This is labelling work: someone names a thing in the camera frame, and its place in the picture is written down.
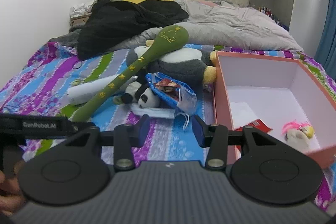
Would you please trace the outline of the person left hand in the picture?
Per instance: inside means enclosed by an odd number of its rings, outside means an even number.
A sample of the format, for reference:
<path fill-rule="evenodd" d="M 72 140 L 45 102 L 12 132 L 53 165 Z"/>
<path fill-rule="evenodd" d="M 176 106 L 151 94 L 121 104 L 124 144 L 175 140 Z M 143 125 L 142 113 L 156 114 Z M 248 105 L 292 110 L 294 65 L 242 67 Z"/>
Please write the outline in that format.
<path fill-rule="evenodd" d="M 5 192 L 4 195 L 1 194 L 1 213 L 4 215 L 13 215 L 26 203 L 17 178 L 17 174 L 24 164 L 24 160 L 16 163 L 13 178 L 7 178 L 1 171 L 1 190 Z"/>

